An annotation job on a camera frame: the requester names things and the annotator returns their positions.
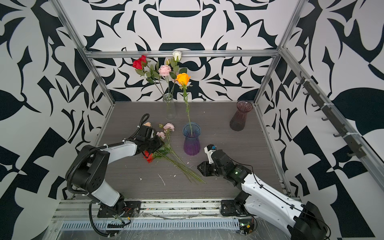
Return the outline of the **purple blue glass vase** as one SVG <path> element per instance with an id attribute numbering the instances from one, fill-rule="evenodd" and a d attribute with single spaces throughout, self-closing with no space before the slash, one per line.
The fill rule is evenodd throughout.
<path id="1" fill-rule="evenodd" d="M 201 150 L 199 137 L 201 135 L 201 128 L 196 123 L 186 124 L 183 128 L 184 152 L 189 156 L 197 155 Z"/>

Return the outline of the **clear glass vase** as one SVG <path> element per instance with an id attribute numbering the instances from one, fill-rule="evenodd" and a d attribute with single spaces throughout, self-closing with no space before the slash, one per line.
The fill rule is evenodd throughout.
<path id="1" fill-rule="evenodd" d="M 165 115 L 167 120 L 174 120 L 177 117 L 176 106 L 174 103 L 173 95 L 166 93 L 163 95 L 163 102 L 165 103 Z"/>

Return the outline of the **smoky pink glass vase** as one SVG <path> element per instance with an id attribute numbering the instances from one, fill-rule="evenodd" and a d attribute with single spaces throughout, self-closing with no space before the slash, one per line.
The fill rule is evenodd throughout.
<path id="1" fill-rule="evenodd" d="M 230 121 L 230 128 L 234 131 L 242 131 L 245 128 L 248 113 L 253 109 L 253 104 L 247 101 L 237 102 L 237 111 Z"/>

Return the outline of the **orange rose stem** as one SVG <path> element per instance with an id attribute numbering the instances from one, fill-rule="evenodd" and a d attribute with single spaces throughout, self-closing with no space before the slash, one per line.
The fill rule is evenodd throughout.
<path id="1" fill-rule="evenodd" d="M 188 125 L 190 128 L 190 132 L 192 133 L 193 129 L 192 129 L 192 122 L 190 118 L 190 104 L 188 102 L 188 93 L 187 93 L 190 78 L 191 77 L 187 73 L 181 73 L 177 75 L 176 81 L 180 85 L 180 89 L 183 91 L 183 100 L 186 104 L 186 113 L 189 121 Z"/>

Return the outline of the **pink peony flower stem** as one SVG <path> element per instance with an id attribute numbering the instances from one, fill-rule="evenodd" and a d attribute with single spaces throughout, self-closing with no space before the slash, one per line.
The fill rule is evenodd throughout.
<path id="1" fill-rule="evenodd" d="M 161 77 L 161 80 L 165 80 L 168 84 L 168 89 L 165 93 L 170 93 L 174 95 L 174 89 L 176 86 L 176 77 L 179 73 L 180 67 L 179 62 L 174 58 L 167 59 L 164 65 L 161 65 L 158 69 L 158 73 Z"/>

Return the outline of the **red rose stem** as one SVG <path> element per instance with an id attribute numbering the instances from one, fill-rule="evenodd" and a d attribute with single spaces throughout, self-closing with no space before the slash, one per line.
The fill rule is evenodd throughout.
<path id="1" fill-rule="evenodd" d="M 163 79 L 158 71 L 159 67 L 151 65 L 150 62 L 151 61 L 148 60 L 145 55 L 142 55 L 140 58 L 133 61 L 133 68 L 139 76 L 144 77 L 151 85 L 155 85 L 160 93 L 164 95 L 166 91 L 162 86 Z"/>

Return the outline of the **white rose stem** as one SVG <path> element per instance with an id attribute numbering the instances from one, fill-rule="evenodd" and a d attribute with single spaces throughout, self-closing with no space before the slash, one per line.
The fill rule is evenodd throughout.
<path id="1" fill-rule="evenodd" d="M 171 94 L 171 99 L 174 99 L 174 92 L 176 86 L 180 86 L 182 90 L 186 88 L 190 82 L 190 76 L 187 74 L 187 68 L 180 67 L 182 60 L 182 52 L 174 51 L 170 59 L 167 60 L 167 67 L 170 67 L 171 71 L 167 76 L 168 81 L 168 93 Z"/>

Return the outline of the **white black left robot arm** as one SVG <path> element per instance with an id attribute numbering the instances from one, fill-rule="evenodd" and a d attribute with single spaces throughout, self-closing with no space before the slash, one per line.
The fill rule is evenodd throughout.
<path id="1" fill-rule="evenodd" d="M 85 195 L 97 203 L 115 207 L 124 198 L 105 180 L 108 165 L 144 152 L 154 153 L 162 147 L 162 140 L 152 127 L 141 126 L 132 138 L 100 147 L 86 145 L 79 152 L 66 173 L 67 190 Z"/>

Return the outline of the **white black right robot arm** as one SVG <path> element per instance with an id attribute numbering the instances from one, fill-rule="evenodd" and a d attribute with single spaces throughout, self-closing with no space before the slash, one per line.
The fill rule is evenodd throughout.
<path id="1" fill-rule="evenodd" d="M 223 177 L 240 190 L 223 216 L 248 215 L 264 219 L 292 240 L 328 240 L 331 229 L 319 208 L 294 200 L 262 181 L 251 165 L 241 164 L 214 145 L 204 148 L 208 160 L 198 165 L 205 177 Z"/>

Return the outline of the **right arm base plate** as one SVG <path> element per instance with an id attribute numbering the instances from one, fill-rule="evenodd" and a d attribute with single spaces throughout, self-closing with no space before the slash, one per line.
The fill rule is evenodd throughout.
<path id="1" fill-rule="evenodd" d="M 250 213 L 245 204 L 247 201 L 239 200 L 221 200 L 220 213 L 224 217 L 260 217 L 259 215 Z"/>

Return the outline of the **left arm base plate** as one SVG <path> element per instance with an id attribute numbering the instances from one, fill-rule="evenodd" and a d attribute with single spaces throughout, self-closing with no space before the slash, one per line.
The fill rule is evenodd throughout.
<path id="1" fill-rule="evenodd" d="M 118 201 L 113 207 L 100 204 L 98 218 L 112 218 L 115 215 L 120 217 L 133 217 L 140 213 L 141 201 Z"/>

